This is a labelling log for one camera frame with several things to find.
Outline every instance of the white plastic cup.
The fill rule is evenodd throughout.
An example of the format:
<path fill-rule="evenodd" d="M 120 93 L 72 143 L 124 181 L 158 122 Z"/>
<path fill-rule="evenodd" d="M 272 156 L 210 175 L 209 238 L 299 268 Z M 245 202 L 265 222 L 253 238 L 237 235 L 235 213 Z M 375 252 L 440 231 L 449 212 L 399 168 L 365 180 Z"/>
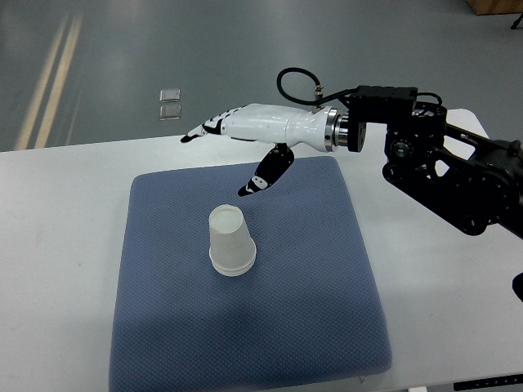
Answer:
<path fill-rule="evenodd" d="M 209 233 L 209 257 L 216 271 L 225 276 L 239 276 L 251 269 L 256 260 L 256 244 L 239 208 L 222 204 L 212 210 Z"/>

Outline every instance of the black cable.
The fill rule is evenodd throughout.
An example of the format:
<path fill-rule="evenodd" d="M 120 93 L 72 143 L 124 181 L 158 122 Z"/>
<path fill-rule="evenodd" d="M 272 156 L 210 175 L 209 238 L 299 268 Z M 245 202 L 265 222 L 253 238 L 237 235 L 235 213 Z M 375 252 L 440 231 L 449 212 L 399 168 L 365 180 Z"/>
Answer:
<path fill-rule="evenodd" d="M 419 92 L 416 94 L 416 96 L 431 96 L 432 98 L 436 98 L 437 101 L 438 101 L 438 106 L 442 106 L 443 105 L 443 100 L 441 99 L 440 96 L 438 96 L 437 94 L 434 94 L 433 92 Z"/>
<path fill-rule="evenodd" d="M 282 87 L 282 79 L 286 74 L 290 73 L 298 73 L 298 74 L 304 74 L 311 78 L 317 87 L 320 87 L 320 80 L 311 72 L 303 68 L 297 68 L 297 67 L 291 67 L 283 69 L 280 73 L 278 73 L 278 77 L 276 78 L 276 86 L 278 87 L 279 93 L 290 100 L 291 102 L 294 102 L 295 104 L 300 105 L 307 105 L 307 106 L 317 106 L 322 105 L 326 102 L 330 102 L 331 100 L 340 100 L 345 106 L 346 106 L 346 100 L 342 100 L 341 98 L 346 98 L 347 95 L 351 94 L 352 92 L 355 92 L 356 89 L 348 89 L 336 92 L 334 94 L 331 94 L 330 96 L 324 96 L 323 98 L 320 98 L 318 100 L 301 100 L 299 98 L 296 98 L 294 96 L 291 96 L 285 92 L 284 88 Z"/>
<path fill-rule="evenodd" d="M 343 105 L 345 105 L 347 108 L 349 108 L 348 96 L 351 93 L 356 92 L 358 90 L 357 88 L 352 88 L 352 89 L 335 92 L 334 94 L 331 94 L 330 96 L 324 96 L 323 98 L 319 98 L 318 100 L 301 100 L 299 98 L 289 95 L 287 92 L 285 92 L 284 88 L 282 87 L 282 79 L 284 78 L 284 76 L 286 74 L 290 74 L 290 73 L 304 74 L 304 75 L 308 76 L 309 78 L 311 78 L 313 80 L 316 87 L 321 87 L 321 84 L 320 84 L 320 80 L 316 77 L 316 75 L 314 75 L 311 71 L 308 71 L 307 69 L 298 68 L 298 67 L 290 67 L 290 68 L 282 69 L 278 73 L 278 77 L 276 78 L 276 86 L 278 87 L 278 91 L 282 96 L 284 96 L 291 102 L 294 102 L 295 104 L 306 105 L 306 106 L 319 106 L 319 105 L 325 104 L 327 102 L 330 102 L 331 100 L 339 100 Z M 443 100 L 441 99 L 441 97 L 433 92 L 426 92 L 426 91 L 419 92 L 416 94 L 416 96 L 431 96 L 432 98 L 437 99 L 439 106 L 443 105 Z"/>

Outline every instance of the yellow floor line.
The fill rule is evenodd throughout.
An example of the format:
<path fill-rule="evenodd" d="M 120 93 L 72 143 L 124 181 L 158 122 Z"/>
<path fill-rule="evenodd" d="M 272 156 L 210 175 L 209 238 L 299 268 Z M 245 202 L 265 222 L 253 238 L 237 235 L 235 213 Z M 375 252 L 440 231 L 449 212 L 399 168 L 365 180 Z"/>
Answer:
<path fill-rule="evenodd" d="M 78 43 L 78 36 L 80 34 L 81 28 L 82 16 L 75 16 L 67 34 L 67 39 L 65 39 L 64 51 L 62 52 L 60 63 L 58 64 L 58 69 L 56 70 L 56 76 L 52 84 L 51 94 L 49 95 L 49 100 L 47 101 L 47 106 L 43 114 L 40 129 L 38 130 L 38 137 L 34 146 L 35 149 L 42 149 L 47 144 L 47 139 L 51 133 L 52 124 L 55 121 L 56 111 L 58 110 L 62 91 L 64 90 L 65 80 L 67 79 L 69 67 L 71 66 L 71 61 L 73 60 L 74 50 L 76 49 L 76 44 Z"/>
<path fill-rule="evenodd" d="M 33 96 L 29 102 L 27 113 L 25 114 L 24 121 L 22 122 L 22 128 L 20 129 L 18 139 L 16 140 L 15 147 L 13 148 L 14 150 L 27 149 L 29 139 L 33 133 L 34 123 L 36 122 L 36 117 L 38 116 L 38 111 L 40 110 L 40 106 L 42 106 L 43 95 L 45 94 L 47 84 L 49 83 L 49 78 L 51 77 L 52 66 L 55 64 L 56 55 L 58 54 L 58 49 L 60 48 L 60 43 L 62 41 L 62 37 L 64 36 L 66 22 L 67 16 L 60 23 L 60 27 L 56 31 L 56 35 L 52 41 L 51 49 L 47 54 L 42 72 L 40 73 L 40 78 L 37 81 Z"/>

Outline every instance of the gray floor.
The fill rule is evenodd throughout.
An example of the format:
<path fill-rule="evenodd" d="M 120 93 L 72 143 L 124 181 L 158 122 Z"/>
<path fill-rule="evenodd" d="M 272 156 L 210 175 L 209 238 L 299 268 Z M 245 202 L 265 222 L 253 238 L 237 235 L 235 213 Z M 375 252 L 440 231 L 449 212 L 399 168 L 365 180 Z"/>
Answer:
<path fill-rule="evenodd" d="M 475 16 L 464 0 L 3 0 L 0 151 L 20 149 L 24 132 L 22 149 L 170 136 L 247 103 L 291 105 L 275 87 L 289 66 L 316 73 L 325 93 L 433 91 L 449 109 L 473 111 L 491 137 L 520 139 L 515 19 Z M 311 96 L 305 78 L 286 86 Z M 159 121 L 166 87 L 181 89 L 180 120 Z"/>

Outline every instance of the white table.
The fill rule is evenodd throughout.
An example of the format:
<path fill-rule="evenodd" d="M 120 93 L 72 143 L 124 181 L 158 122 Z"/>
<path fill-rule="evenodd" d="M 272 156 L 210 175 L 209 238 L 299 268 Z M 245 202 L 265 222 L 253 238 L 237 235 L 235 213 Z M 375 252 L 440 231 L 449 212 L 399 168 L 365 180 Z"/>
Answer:
<path fill-rule="evenodd" d="M 485 134 L 466 110 L 449 121 Z M 393 390 L 523 373 L 523 241 L 461 234 L 382 178 L 385 127 L 346 178 L 382 298 L 393 364 L 381 375 L 293 390 Z M 270 149 L 179 136 L 0 154 L 0 390 L 107 390 L 127 198 L 134 177 L 261 160 Z M 317 155 L 308 146 L 297 157 Z"/>

